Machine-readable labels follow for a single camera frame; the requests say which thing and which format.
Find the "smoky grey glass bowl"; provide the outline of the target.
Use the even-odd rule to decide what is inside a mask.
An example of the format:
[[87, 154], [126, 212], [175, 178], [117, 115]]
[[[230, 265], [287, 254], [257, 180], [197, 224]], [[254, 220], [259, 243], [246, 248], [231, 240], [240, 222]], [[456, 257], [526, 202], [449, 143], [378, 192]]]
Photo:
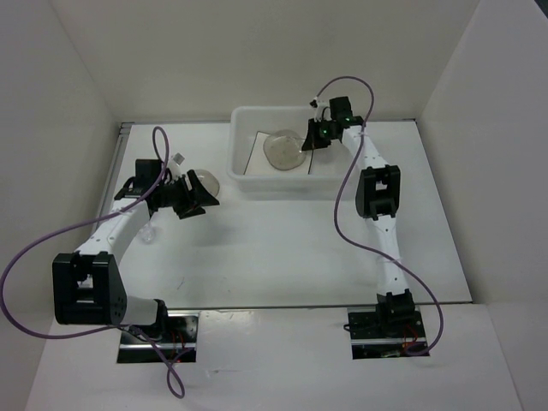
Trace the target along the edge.
[[207, 195], [215, 199], [219, 195], [219, 180], [208, 170], [190, 170], [188, 172], [188, 181], [192, 189], [196, 189], [198, 194]]

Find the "smoky grey glass plate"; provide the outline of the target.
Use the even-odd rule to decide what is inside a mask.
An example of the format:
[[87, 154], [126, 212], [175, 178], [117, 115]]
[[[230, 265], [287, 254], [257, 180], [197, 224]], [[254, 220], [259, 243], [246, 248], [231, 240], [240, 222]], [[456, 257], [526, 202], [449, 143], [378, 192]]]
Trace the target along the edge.
[[294, 170], [307, 160], [307, 154], [301, 150], [304, 140], [293, 130], [279, 130], [267, 135], [263, 143], [263, 153], [274, 169]]

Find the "clear glass cup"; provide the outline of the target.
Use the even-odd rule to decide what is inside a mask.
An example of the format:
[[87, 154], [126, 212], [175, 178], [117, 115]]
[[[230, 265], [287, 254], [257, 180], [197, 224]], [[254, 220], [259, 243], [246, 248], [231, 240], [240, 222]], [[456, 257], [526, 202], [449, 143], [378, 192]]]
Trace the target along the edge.
[[152, 245], [161, 237], [162, 229], [152, 221], [147, 222], [138, 232], [137, 238], [142, 244]]

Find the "square white black-rimmed plate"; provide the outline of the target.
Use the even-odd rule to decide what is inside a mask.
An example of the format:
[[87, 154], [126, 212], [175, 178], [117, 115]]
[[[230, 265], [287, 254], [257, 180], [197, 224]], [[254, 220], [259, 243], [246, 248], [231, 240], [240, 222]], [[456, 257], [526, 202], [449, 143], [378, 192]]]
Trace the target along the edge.
[[270, 166], [263, 153], [263, 143], [268, 134], [272, 133], [258, 132], [256, 134], [251, 154], [244, 169], [245, 176], [305, 176], [312, 173], [314, 160], [313, 152], [305, 152], [307, 154], [307, 160], [302, 166], [294, 170], [280, 171]]

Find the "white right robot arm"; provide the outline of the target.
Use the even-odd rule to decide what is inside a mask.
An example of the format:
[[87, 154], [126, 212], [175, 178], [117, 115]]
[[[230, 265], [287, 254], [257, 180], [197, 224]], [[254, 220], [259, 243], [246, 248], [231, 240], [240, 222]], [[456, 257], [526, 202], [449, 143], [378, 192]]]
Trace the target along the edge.
[[352, 170], [359, 172], [355, 208], [375, 235], [380, 261], [377, 274], [375, 326], [386, 337], [395, 337], [414, 322], [415, 304], [400, 264], [396, 213], [400, 205], [401, 171], [380, 154], [366, 131], [363, 119], [353, 114], [349, 98], [333, 98], [310, 105], [304, 152], [327, 148], [339, 141], [353, 156]]

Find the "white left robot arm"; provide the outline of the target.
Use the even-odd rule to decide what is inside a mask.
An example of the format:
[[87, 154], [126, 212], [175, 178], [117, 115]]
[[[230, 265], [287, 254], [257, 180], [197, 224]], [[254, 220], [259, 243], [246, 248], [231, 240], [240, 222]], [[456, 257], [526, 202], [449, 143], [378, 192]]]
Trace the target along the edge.
[[119, 269], [134, 238], [164, 208], [178, 218], [205, 214], [216, 206], [220, 184], [205, 170], [182, 173], [170, 159], [138, 159], [112, 205], [114, 217], [102, 222], [72, 253], [52, 263], [54, 313], [60, 325], [136, 326], [151, 342], [170, 334], [168, 308], [160, 299], [126, 292]]

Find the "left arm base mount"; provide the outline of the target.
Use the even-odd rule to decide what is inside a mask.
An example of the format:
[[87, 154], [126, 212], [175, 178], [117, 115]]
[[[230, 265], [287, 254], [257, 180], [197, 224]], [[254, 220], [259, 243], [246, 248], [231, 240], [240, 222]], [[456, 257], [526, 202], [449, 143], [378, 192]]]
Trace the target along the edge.
[[[141, 327], [170, 362], [194, 363], [200, 315], [198, 312], [169, 311], [162, 330]], [[118, 364], [160, 363], [152, 345], [139, 333], [122, 331], [116, 362]]]

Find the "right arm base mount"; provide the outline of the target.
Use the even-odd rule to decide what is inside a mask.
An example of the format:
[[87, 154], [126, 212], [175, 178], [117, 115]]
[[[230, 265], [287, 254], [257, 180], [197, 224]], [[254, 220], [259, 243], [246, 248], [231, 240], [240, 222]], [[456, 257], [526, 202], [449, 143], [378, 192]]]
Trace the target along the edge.
[[428, 347], [420, 311], [399, 325], [385, 330], [374, 307], [347, 309], [347, 320], [342, 326], [348, 333], [353, 360], [380, 360], [409, 357]]

